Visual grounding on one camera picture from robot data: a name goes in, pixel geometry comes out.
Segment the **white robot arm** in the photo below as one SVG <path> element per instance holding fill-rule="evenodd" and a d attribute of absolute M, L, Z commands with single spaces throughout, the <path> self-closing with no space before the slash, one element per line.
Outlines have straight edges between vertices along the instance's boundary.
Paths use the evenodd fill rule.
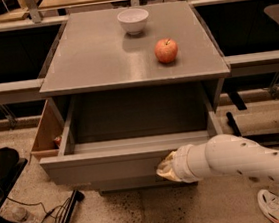
<path fill-rule="evenodd" d="M 172 151 L 156 173 L 175 182 L 192 183 L 205 177 L 239 174 L 269 178 L 279 184 L 279 150 L 253 140 L 220 134 L 200 145 L 185 145 Z"/>

